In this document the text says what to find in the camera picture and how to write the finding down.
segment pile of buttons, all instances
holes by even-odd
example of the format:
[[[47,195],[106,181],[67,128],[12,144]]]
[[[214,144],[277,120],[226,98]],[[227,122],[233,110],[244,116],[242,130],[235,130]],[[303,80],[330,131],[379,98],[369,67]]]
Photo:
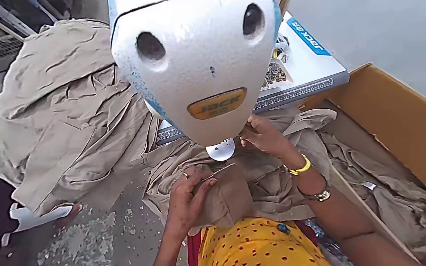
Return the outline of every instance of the pile of buttons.
[[[287,76],[285,75],[285,72],[282,70],[280,65],[277,63],[270,63],[269,69],[267,70],[267,73],[266,73],[266,81],[269,84],[272,84],[273,82],[280,82],[280,81],[286,81],[286,80],[287,80]]]

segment wristwatch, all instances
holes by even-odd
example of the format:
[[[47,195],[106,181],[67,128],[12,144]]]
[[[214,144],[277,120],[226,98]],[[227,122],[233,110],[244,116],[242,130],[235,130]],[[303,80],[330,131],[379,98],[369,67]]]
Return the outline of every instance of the wristwatch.
[[[314,195],[308,195],[303,193],[302,191],[300,191],[300,189],[297,187],[297,189],[299,190],[300,194],[302,194],[302,196],[309,201],[316,201],[316,202],[324,202],[327,199],[329,199],[331,197],[331,186],[328,183],[328,180],[322,175],[320,174],[321,177],[323,177],[323,179],[325,180],[325,188],[318,194],[314,194]]]

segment red fabric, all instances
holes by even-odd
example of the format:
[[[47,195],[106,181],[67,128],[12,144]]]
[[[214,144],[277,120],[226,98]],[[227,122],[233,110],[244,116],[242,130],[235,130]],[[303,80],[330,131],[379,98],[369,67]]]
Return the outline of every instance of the red fabric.
[[[188,254],[188,265],[198,266],[198,252],[200,251],[200,245],[202,243],[202,232],[198,232],[195,236],[188,237],[187,239],[187,254]]]
[[[310,239],[310,241],[318,247],[318,239],[315,231],[309,226],[306,226],[302,221],[294,221],[295,225],[302,231],[302,233]],[[188,253],[188,265],[198,266],[198,253],[200,252],[200,245],[202,243],[202,232],[199,232],[195,236],[187,238],[187,253]]]
[[[300,229],[300,231],[302,231],[302,233],[308,239],[310,239],[313,245],[318,247],[318,239],[317,239],[317,235],[315,234],[315,231],[310,226],[305,225],[302,221],[294,221],[294,222],[295,222],[295,225]]]

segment hand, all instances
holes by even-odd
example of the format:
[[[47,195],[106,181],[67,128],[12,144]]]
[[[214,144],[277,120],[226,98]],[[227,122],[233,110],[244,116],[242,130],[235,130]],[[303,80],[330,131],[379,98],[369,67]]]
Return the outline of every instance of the hand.
[[[269,119],[251,115],[248,124],[240,132],[243,147],[251,143],[261,151],[279,158],[290,169],[300,169],[305,165],[303,156]]]
[[[248,124],[240,132],[240,140],[243,147],[251,143],[261,151],[279,159],[290,151],[290,146],[293,147],[269,119],[251,115],[248,119]]]
[[[195,186],[202,179],[208,178],[211,173],[197,166],[187,168],[185,173],[189,178],[182,175],[170,192],[169,213],[164,233],[164,236],[167,235],[179,241],[182,241],[195,225],[202,212],[208,191],[218,181],[216,178],[211,178],[203,182],[197,193],[193,195]]]

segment sewing machine logo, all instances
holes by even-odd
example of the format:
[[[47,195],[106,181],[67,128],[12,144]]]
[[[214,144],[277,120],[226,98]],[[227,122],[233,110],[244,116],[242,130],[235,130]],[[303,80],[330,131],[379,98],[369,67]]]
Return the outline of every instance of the sewing machine logo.
[[[201,120],[219,116],[238,108],[243,103],[247,91],[242,87],[211,96],[192,103],[187,110],[194,118]]]

